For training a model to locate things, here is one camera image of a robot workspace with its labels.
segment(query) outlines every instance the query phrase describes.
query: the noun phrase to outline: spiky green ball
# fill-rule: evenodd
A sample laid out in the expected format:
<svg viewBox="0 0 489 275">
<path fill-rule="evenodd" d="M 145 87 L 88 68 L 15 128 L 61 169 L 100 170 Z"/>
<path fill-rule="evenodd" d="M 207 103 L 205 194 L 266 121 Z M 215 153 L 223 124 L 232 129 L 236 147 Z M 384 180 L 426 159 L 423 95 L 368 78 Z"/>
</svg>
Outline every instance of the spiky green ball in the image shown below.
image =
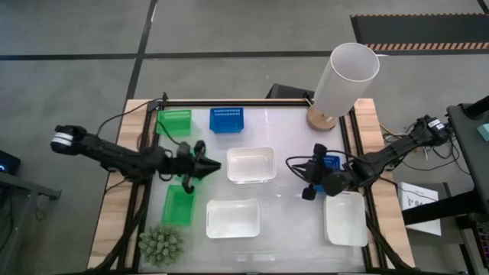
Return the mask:
<svg viewBox="0 0 489 275">
<path fill-rule="evenodd" d="M 183 238 L 178 228 L 157 225 L 139 237 L 141 254 L 155 267 L 175 264 L 183 253 Z"/>
</svg>

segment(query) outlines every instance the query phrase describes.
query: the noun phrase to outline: white container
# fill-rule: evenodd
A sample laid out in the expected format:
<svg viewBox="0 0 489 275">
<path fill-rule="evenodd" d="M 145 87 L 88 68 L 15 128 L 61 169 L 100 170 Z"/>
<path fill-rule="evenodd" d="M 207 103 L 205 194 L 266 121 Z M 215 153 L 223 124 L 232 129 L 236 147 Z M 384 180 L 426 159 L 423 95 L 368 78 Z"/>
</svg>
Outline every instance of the white container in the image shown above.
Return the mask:
<svg viewBox="0 0 489 275">
<path fill-rule="evenodd" d="M 337 46 L 314 93 L 314 106 L 327 117 L 346 115 L 377 75 L 380 66 L 377 55 L 364 45 L 346 43 Z"/>
<path fill-rule="evenodd" d="M 233 183 L 267 183 L 276 175 L 274 149 L 252 147 L 228 150 L 228 178 Z"/>
<path fill-rule="evenodd" d="M 209 238 L 250 238 L 260 234 L 260 206 L 256 199 L 207 202 Z"/>
<path fill-rule="evenodd" d="M 327 241 L 337 245 L 364 247 L 368 243 L 364 197 L 344 191 L 324 200 Z"/>
</svg>

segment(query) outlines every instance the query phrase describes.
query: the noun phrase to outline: white plastic tray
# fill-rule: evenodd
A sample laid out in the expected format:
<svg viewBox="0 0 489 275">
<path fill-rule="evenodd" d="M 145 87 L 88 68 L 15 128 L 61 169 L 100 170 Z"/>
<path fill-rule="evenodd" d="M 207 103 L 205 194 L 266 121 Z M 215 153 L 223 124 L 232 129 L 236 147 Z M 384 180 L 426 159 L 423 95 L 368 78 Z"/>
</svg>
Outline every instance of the white plastic tray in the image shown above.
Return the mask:
<svg viewBox="0 0 489 275">
<path fill-rule="evenodd" d="M 260 234 L 260 206 L 256 199 L 207 202 L 209 238 L 249 238 Z"/>
<path fill-rule="evenodd" d="M 325 239 L 332 244 L 364 247 L 368 243 L 364 197 L 344 191 L 324 199 Z"/>
<path fill-rule="evenodd" d="M 268 183 L 277 175 L 271 147 L 231 148 L 227 158 L 228 178 L 233 183 Z"/>
</svg>

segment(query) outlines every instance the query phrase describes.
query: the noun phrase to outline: wooden base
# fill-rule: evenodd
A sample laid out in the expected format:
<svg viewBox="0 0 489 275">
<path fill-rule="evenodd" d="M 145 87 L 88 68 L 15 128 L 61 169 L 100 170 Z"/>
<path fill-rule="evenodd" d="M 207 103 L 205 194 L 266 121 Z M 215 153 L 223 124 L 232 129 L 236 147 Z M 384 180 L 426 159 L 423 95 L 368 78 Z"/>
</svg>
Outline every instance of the wooden base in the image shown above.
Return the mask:
<svg viewBox="0 0 489 275">
<path fill-rule="evenodd" d="M 338 118 L 327 117 L 314 105 L 309 108 L 306 115 L 307 124 L 317 131 L 328 131 L 335 127 Z"/>
</svg>

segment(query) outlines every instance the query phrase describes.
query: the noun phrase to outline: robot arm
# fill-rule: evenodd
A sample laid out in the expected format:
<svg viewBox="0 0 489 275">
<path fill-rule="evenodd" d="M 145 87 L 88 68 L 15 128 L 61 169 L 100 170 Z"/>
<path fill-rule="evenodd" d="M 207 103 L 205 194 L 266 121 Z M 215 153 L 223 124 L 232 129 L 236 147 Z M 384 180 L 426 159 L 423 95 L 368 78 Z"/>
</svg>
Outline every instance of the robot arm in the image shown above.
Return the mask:
<svg viewBox="0 0 489 275">
<path fill-rule="evenodd" d="M 328 152 L 321 144 L 314 147 L 314 160 L 292 165 L 292 169 L 309 182 L 309 186 L 303 191 L 303 199 L 313 200 L 316 197 L 313 186 L 318 184 L 323 187 L 326 194 L 336 196 L 347 188 L 375 183 L 387 165 L 396 166 L 412 150 L 445 144 L 450 137 L 450 130 L 439 119 L 425 115 L 416 120 L 409 134 L 378 152 L 368 153 L 344 163 L 343 171 L 332 170 L 320 161 Z"/>
<path fill-rule="evenodd" d="M 204 176 L 219 170 L 221 164 L 204 156 L 206 144 L 197 141 L 190 153 L 186 142 L 180 143 L 176 156 L 168 157 L 167 149 L 162 147 L 144 148 L 136 152 L 104 141 L 90 134 L 80 126 L 56 126 L 56 134 L 51 141 L 51 149 L 59 154 L 82 154 L 99 161 L 100 166 L 109 172 L 119 171 L 130 181 L 150 179 L 157 171 L 160 174 L 184 175 L 183 188 L 193 193 L 191 178 L 202 179 Z"/>
</svg>

